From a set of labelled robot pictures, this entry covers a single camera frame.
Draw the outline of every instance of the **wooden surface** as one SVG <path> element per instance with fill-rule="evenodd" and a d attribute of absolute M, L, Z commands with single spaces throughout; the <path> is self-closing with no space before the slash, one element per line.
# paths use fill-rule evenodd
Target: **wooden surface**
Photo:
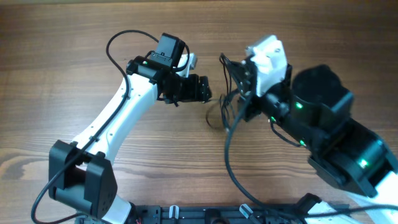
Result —
<path fill-rule="evenodd" d="M 30 223 L 30 207 L 47 181 L 52 144 L 71 141 L 105 107 L 121 74 L 105 54 L 124 29 L 184 40 L 208 75 L 213 96 L 225 92 L 218 56 L 244 57 L 264 34 L 284 43 L 294 73 L 327 63 L 355 94 L 353 117 L 380 134 L 398 154 L 398 31 L 393 1 L 234 1 L 7 6 L 0 8 L 0 223 Z M 116 39 L 122 67 L 155 49 L 138 34 Z M 210 129 L 211 105 L 158 102 L 135 125 L 114 165 L 118 194 L 137 205 L 249 203 L 224 167 L 225 133 Z M 211 122 L 220 124 L 219 111 Z M 305 149 L 289 146 L 264 116 L 241 123 L 231 163 L 241 183 L 264 202 L 290 203 L 307 192 L 350 202 L 307 164 Z M 73 213 L 47 196 L 41 220 Z M 367 222 L 364 215 L 359 219 Z"/>

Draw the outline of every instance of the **brown background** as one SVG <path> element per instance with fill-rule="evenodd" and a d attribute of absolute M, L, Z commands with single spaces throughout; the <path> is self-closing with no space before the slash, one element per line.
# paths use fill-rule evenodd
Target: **brown background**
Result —
<path fill-rule="evenodd" d="M 209 76 L 215 98 L 225 92 L 220 53 L 241 60 L 245 46 L 276 34 L 295 74 L 327 63 L 356 96 L 353 117 L 397 154 L 397 8 L 392 1 L 343 0 L 0 7 L 0 223 L 30 223 L 51 145 L 71 141 L 114 95 L 121 74 L 104 50 L 124 29 L 183 39 L 198 55 L 195 72 Z M 147 37 L 127 34 L 114 41 L 111 54 L 124 67 L 150 49 L 155 43 Z M 138 205 L 248 203 L 224 168 L 225 133 L 205 123 L 210 106 L 158 102 L 147 111 L 116 158 L 118 194 Z M 218 111 L 211 122 L 220 124 Z M 308 155 L 276 137 L 264 115 L 241 123 L 231 146 L 238 179 L 262 201 L 296 202 L 311 192 L 350 202 L 315 175 Z M 71 213 L 45 196 L 38 217 Z"/>

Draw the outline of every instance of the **wood grain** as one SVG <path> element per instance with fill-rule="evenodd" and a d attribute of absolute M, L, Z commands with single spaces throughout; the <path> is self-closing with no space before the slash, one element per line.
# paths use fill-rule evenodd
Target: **wood grain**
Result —
<path fill-rule="evenodd" d="M 195 73 L 209 76 L 215 97 L 225 91 L 220 53 L 241 60 L 245 46 L 276 34 L 294 73 L 327 63 L 356 96 L 353 117 L 397 155 L 397 8 L 393 1 L 342 0 L 0 7 L 0 223 L 30 223 L 50 147 L 82 132 L 114 95 L 121 75 L 104 50 L 124 29 L 183 39 L 198 55 Z M 114 41 L 111 54 L 123 67 L 154 48 L 147 37 L 128 34 Z M 156 103 L 116 158 L 118 193 L 138 205 L 249 203 L 224 168 L 225 133 L 205 123 L 210 106 Z M 220 124 L 218 111 L 211 122 Z M 238 179 L 260 200 L 295 202 L 311 192 L 351 203 L 315 175 L 308 155 L 278 139 L 264 116 L 241 123 L 231 146 Z M 73 212 L 46 196 L 38 217 Z"/>

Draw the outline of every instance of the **wooden table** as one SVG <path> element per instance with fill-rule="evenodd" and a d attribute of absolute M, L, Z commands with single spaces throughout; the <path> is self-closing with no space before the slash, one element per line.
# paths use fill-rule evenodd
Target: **wooden table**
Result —
<path fill-rule="evenodd" d="M 52 144 L 71 141 L 105 107 L 122 80 L 105 46 L 124 29 L 184 40 L 209 76 L 213 96 L 225 92 L 221 52 L 244 58 L 265 34 L 284 43 L 294 73 L 328 64 L 355 94 L 353 117 L 398 153 L 397 5 L 331 1 L 205 1 L 6 6 L 0 8 L 0 223 L 30 223 L 47 181 Z M 156 44 L 139 34 L 117 38 L 122 67 Z M 157 102 L 119 150 L 118 194 L 137 205 L 239 205 L 250 201 L 225 170 L 225 133 L 210 129 L 210 104 Z M 220 124 L 219 111 L 210 121 Z M 281 141 L 266 117 L 241 123 L 231 163 L 241 183 L 264 202 L 294 203 L 307 192 L 349 203 L 315 175 L 309 153 Z M 41 220 L 74 211 L 45 196 Z M 367 222 L 365 215 L 356 215 Z"/>

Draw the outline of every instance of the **table top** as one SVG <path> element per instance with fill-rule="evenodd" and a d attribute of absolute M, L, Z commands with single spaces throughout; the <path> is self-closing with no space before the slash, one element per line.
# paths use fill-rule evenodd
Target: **table top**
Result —
<path fill-rule="evenodd" d="M 339 1 L 203 1 L 0 7 L 0 223 L 30 223 L 47 182 L 52 144 L 71 141 L 112 98 L 121 74 L 105 46 L 125 29 L 167 32 L 198 56 L 213 98 L 224 93 L 220 53 L 244 58 L 265 34 L 284 43 L 294 74 L 321 63 L 355 94 L 353 118 L 398 153 L 397 4 Z M 124 67 L 155 49 L 139 34 L 118 37 L 111 55 Z M 136 123 L 114 163 L 118 194 L 137 205 L 240 205 L 250 201 L 228 177 L 226 134 L 205 122 L 202 103 L 157 102 Z M 210 122 L 221 124 L 220 112 Z M 295 203 L 307 192 L 351 203 L 307 163 L 309 152 L 281 141 L 262 115 L 239 124 L 230 159 L 239 181 L 269 203 Z M 47 196 L 38 218 L 74 211 Z M 355 215 L 368 222 L 365 215 Z"/>

